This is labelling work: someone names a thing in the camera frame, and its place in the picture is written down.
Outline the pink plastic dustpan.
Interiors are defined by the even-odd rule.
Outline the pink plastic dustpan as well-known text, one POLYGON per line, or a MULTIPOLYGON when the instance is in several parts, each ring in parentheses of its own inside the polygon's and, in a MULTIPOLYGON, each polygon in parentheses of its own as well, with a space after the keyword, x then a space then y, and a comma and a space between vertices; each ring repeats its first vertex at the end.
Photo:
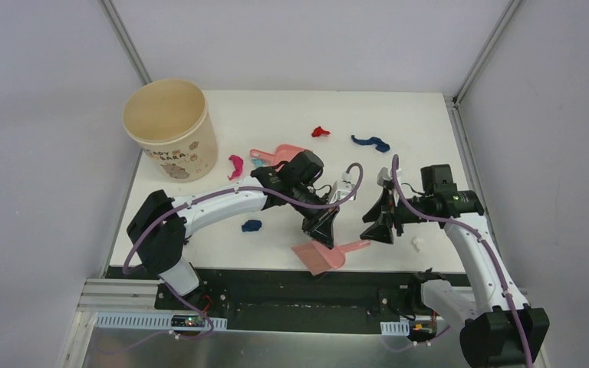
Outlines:
POLYGON ((276 147, 273 153, 265 152, 259 149, 251 149, 249 155, 252 158, 261 159, 264 166, 275 166, 282 161, 291 161, 297 154, 304 151, 305 148, 291 144, 281 144, 276 147))

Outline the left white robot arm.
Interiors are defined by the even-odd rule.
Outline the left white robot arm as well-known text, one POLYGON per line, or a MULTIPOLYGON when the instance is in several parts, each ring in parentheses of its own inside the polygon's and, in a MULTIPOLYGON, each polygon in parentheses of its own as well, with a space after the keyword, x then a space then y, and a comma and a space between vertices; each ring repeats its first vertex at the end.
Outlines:
POLYGON ((289 204, 303 217, 303 233, 326 248, 334 247, 338 207, 310 190, 323 168, 317 155, 303 150, 289 161, 254 169, 216 192, 174 198, 163 190, 152 192, 127 226, 132 252, 139 256, 141 268, 169 285, 177 304, 194 310, 202 303, 203 289, 194 267, 183 257, 183 246, 201 228, 289 204))

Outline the pink hand brush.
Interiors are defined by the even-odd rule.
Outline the pink hand brush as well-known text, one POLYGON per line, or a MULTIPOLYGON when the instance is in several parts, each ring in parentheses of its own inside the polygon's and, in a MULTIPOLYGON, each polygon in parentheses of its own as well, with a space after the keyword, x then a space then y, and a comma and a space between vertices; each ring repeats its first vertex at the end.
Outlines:
POLYGON ((370 245, 370 241, 360 240, 327 248, 317 241, 310 241, 296 245, 291 250, 308 271, 313 276, 317 276, 327 271, 342 268, 346 262, 346 253, 358 251, 370 245))

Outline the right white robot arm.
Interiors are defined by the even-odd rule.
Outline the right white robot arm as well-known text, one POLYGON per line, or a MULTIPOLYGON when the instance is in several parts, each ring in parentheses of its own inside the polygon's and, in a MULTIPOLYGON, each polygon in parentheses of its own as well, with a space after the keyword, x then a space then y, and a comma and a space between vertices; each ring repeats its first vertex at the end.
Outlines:
POLYGON ((417 316, 434 312, 459 333, 459 345, 470 367, 532 367, 540 353, 550 320, 532 307, 513 282, 489 234, 479 197, 461 190, 447 164, 420 170, 422 190, 407 198, 398 166, 383 167, 377 176, 382 192, 363 216, 363 240, 393 243, 405 225, 436 223, 455 248, 469 280, 469 301, 444 274, 420 271, 408 282, 402 312, 417 316))

